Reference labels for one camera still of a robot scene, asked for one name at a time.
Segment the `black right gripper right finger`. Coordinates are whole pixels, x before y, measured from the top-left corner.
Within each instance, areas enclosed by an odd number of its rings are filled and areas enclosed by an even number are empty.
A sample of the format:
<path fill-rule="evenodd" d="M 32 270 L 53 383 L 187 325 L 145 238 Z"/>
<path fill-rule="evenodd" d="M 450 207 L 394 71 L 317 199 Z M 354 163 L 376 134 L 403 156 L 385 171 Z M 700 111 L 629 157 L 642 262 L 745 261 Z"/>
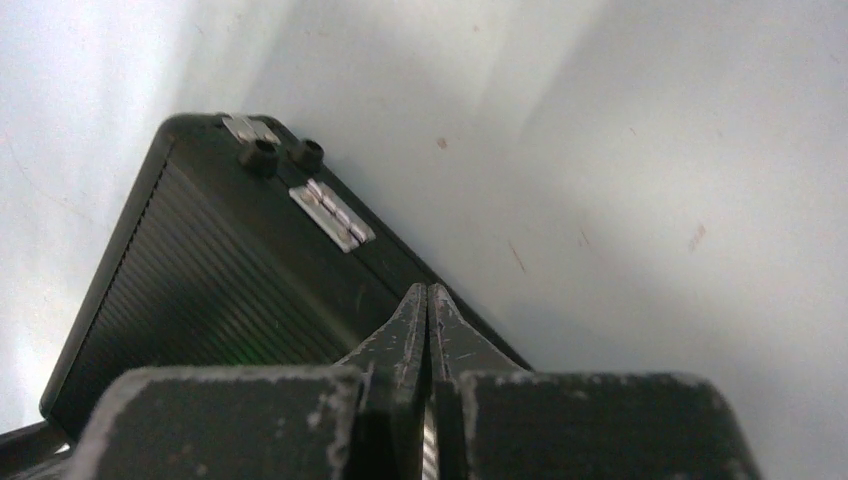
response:
<path fill-rule="evenodd" d="M 431 418 L 435 465 L 440 479 L 465 479 L 467 466 L 459 379 L 470 371 L 525 370 L 527 362 L 477 318 L 466 319 L 449 289 L 432 284 L 427 292 Z"/>

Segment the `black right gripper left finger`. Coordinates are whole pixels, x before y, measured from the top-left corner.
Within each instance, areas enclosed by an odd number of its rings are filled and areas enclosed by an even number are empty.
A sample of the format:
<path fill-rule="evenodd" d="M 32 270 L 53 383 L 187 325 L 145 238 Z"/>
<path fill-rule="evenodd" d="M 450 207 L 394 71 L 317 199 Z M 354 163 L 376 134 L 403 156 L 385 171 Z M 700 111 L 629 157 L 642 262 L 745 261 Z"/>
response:
<path fill-rule="evenodd" d="M 333 365 L 333 479 L 421 477 L 427 297 L 426 285 L 412 285 L 391 317 Z"/>

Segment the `black aluminium poker case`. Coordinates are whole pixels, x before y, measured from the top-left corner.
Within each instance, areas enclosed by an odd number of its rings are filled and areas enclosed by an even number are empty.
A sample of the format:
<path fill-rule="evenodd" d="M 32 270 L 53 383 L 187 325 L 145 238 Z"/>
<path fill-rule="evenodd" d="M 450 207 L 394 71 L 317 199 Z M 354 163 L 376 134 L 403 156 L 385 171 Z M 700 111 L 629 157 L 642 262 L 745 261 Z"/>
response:
<path fill-rule="evenodd" d="M 333 479 L 333 365 L 442 284 L 263 116 L 157 131 L 5 479 Z M 465 372 L 465 479 L 532 473 L 494 370 Z"/>

